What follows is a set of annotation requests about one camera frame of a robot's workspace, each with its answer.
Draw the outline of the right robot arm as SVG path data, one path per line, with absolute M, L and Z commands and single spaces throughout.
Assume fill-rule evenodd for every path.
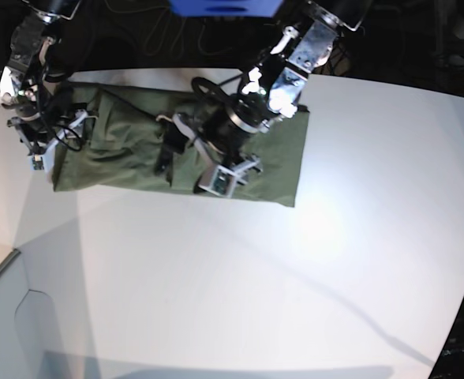
M 73 101 L 73 89 L 60 85 L 71 72 L 56 70 L 51 59 L 51 50 L 61 41 L 58 25 L 71 21 L 81 2 L 25 4 L 30 13 L 15 28 L 9 59 L 0 72 L 0 107 L 13 112 L 6 126 L 27 148 L 30 168 L 50 174 L 57 147 L 81 151 L 87 121 L 98 115 Z

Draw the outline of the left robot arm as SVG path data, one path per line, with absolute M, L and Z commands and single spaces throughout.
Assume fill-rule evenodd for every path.
M 299 1 L 284 16 L 279 36 L 241 74 L 235 93 L 203 77 L 191 81 L 200 105 L 215 106 L 210 115 L 158 115 L 163 143 L 154 166 L 157 176 L 168 176 L 175 155 L 192 145 L 205 162 L 196 190 L 230 198 L 249 175 L 262 172 L 260 157 L 243 152 L 253 136 L 267 133 L 276 123 L 292 118 L 303 88 L 314 69 L 324 66 L 342 29 L 359 28 L 370 1 Z

